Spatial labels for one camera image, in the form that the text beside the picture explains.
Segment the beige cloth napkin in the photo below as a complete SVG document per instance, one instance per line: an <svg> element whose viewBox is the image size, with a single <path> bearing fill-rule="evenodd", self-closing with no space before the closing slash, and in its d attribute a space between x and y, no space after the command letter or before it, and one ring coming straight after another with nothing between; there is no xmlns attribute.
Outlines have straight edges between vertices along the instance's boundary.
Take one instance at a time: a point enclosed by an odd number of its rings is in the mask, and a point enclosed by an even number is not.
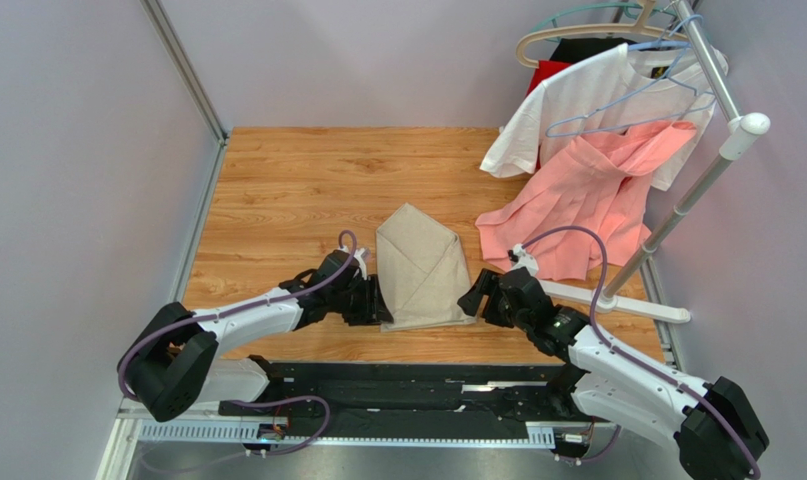
<svg viewBox="0 0 807 480"><path fill-rule="evenodd" d="M458 300L471 287L460 237L412 204L376 230L380 291L392 321L384 333L470 325Z"/></svg>

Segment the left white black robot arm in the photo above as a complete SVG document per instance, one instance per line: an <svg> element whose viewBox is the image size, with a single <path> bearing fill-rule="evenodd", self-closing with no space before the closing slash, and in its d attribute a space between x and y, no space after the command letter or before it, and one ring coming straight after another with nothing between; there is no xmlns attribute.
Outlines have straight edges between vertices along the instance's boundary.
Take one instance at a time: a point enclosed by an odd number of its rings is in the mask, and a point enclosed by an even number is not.
<svg viewBox="0 0 807 480"><path fill-rule="evenodd" d="M246 405L270 383L254 360L224 354L260 338L306 328L339 314L351 326L390 318L378 279L367 272L367 248L341 247L320 267L281 282L267 293L230 305L190 310L162 306L117 365L123 395L141 403L158 422L198 403Z"/></svg>

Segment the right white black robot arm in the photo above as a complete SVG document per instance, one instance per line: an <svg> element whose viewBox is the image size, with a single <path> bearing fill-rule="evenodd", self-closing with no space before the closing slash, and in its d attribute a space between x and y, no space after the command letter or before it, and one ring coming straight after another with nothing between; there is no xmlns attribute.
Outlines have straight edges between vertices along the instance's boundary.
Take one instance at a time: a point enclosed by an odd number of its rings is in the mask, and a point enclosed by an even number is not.
<svg viewBox="0 0 807 480"><path fill-rule="evenodd" d="M756 479L770 440L744 390L710 383L626 345L587 314L556 304L526 270L484 269L457 301L469 315L521 330L564 365L549 380L560 409L605 419L674 453L692 479Z"/></svg>

